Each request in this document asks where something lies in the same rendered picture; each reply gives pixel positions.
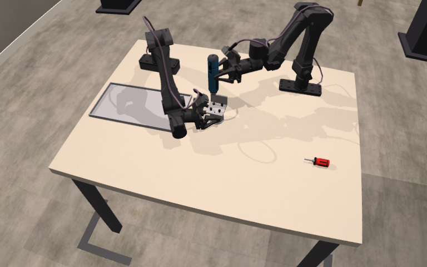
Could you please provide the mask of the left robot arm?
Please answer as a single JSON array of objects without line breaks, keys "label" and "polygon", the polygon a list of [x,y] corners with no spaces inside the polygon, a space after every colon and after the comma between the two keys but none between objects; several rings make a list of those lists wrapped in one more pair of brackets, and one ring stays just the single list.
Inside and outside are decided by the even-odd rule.
[{"label": "left robot arm", "polygon": [[292,69],[297,74],[296,82],[294,80],[280,79],[279,89],[321,96],[321,85],[309,83],[309,80],[312,79],[311,72],[314,67],[312,63],[317,43],[324,28],[331,23],[332,14],[322,7],[310,7],[307,8],[308,10],[306,9],[307,11],[304,10],[300,13],[299,11],[307,7],[302,5],[319,6],[315,2],[297,2],[294,5],[296,11],[292,19],[281,32],[282,34],[285,31],[284,34],[271,44],[267,42],[269,50],[257,42],[250,41],[250,58],[248,58],[252,68],[250,72],[262,70],[263,66],[267,71],[278,70],[292,44],[306,29],[300,51],[292,64]]}]

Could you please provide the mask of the red screwdriver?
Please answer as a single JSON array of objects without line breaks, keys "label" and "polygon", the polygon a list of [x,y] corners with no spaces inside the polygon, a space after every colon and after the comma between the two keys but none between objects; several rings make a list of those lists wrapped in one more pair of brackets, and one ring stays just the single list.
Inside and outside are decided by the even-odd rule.
[{"label": "red screwdriver", "polygon": [[326,159],[320,159],[315,157],[314,159],[310,160],[310,159],[305,159],[308,161],[312,161],[314,164],[313,165],[318,165],[318,166],[323,166],[323,167],[329,167],[330,161],[326,160]]}]

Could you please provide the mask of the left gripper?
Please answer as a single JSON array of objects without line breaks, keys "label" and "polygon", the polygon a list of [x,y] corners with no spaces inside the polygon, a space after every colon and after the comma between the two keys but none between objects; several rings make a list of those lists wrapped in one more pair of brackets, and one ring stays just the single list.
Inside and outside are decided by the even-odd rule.
[{"label": "left gripper", "polygon": [[[238,54],[236,50],[230,50],[231,53],[235,55],[235,57],[230,60],[226,59],[224,57],[220,62],[219,66],[223,65],[223,68],[219,70],[219,74],[214,76],[214,80],[217,81],[224,81],[227,83],[234,83],[234,80],[237,81],[237,83],[241,83],[241,77],[242,75],[246,73],[250,73],[252,70],[251,62],[248,58],[241,60],[241,56]],[[229,78],[219,78],[223,75],[228,75]]]}]

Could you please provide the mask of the blue electric screwdriver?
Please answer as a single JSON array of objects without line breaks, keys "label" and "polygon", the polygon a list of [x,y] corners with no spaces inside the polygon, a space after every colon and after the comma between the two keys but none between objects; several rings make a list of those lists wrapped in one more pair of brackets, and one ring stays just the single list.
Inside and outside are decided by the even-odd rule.
[{"label": "blue electric screwdriver", "polygon": [[219,90],[219,81],[214,80],[214,76],[219,73],[219,57],[216,54],[211,54],[207,58],[208,65],[208,90],[213,95],[213,103],[215,103],[215,94]]}]

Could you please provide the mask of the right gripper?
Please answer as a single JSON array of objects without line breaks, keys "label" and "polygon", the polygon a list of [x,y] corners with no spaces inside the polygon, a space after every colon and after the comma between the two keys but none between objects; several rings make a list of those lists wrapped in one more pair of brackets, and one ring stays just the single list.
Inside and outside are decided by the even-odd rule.
[{"label": "right gripper", "polygon": [[[200,128],[202,130],[208,128],[209,126],[220,122],[220,118],[205,115],[205,118],[203,119],[202,116],[206,114],[206,111],[203,110],[204,107],[208,108],[208,104],[206,104],[203,108],[199,108],[199,106],[203,104],[202,97],[199,95],[197,101],[192,105],[192,108],[188,108],[183,111],[184,113],[184,123],[194,122],[196,129],[199,130]],[[207,123],[209,120],[216,120],[210,123]]]}]

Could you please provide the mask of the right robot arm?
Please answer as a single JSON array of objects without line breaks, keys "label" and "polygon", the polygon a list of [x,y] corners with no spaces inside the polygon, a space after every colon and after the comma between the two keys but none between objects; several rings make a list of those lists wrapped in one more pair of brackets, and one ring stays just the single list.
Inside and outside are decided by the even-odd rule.
[{"label": "right robot arm", "polygon": [[[149,34],[148,34],[149,33]],[[173,79],[172,69],[175,69],[180,60],[170,58],[170,45],[173,45],[173,39],[169,28],[153,31],[158,38],[161,48],[157,40],[151,32],[145,32],[147,39],[148,51],[151,53],[143,54],[139,59],[139,63],[151,66],[158,66],[158,71],[161,80],[161,96],[162,107],[165,115],[168,115],[171,132],[174,138],[181,139],[187,135],[184,119],[184,109],[180,107],[171,92],[176,96],[183,107],[185,105],[184,96],[180,96],[178,88]],[[164,45],[162,47],[162,45]],[[166,46],[165,46],[166,45]],[[158,46],[158,48],[156,48]],[[151,51],[150,51],[151,50]],[[172,119],[172,120],[171,120]],[[173,123],[173,124],[172,124]]]}]

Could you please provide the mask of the grey l-shaped bracket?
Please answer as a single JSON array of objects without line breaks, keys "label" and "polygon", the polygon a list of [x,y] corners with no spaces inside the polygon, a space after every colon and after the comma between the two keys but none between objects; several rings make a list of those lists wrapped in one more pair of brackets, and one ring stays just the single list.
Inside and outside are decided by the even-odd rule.
[{"label": "grey l-shaped bracket", "polygon": [[[227,96],[215,94],[215,105],[213,105],[212,103],[213,103],[213,95],[211,94],[211,102],[207,108],[206,113],[222,117],[227,107]],[[221,107],[221,103],[223,103],[222,107]],[[212,107],[212,111],[210,111],[210,107]],[[219,113],[219,109],[221,110],[220,113]]]}]

